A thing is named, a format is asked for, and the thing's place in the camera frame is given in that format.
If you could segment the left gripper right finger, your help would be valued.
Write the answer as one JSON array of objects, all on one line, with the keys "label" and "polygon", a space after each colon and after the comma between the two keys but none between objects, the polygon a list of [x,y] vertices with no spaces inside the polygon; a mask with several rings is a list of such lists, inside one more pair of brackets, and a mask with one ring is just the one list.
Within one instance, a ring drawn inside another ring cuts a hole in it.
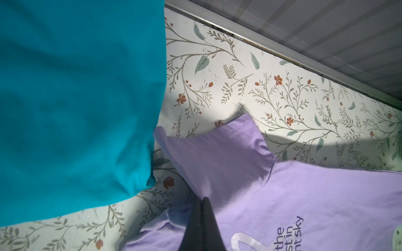
[{"label": "left gripper right finger", "polygon": [[207,197],[201,202],[201,226],[202,251],[225,251],[226,248],[210,200]]}]

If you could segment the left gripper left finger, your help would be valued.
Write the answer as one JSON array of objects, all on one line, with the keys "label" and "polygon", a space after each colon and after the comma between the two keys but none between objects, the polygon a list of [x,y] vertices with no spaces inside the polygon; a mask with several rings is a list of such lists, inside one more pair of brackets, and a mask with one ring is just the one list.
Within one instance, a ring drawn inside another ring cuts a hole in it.
[{"label": "left gripper left finger", "polygon": [[203,208],[199,198],[194,202],[179,251],[203,250]]}]

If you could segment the purple t-shirt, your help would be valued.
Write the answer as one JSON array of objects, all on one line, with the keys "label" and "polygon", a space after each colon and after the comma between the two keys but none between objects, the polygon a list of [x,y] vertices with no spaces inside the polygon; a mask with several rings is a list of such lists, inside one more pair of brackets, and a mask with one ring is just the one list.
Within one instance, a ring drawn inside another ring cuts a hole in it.
[{"label": "purple t-shirt", "polygon": [[199,198],[228,251],[399,251],[397,172],[280,161],[249,114],[192,138],[154,137]]}]

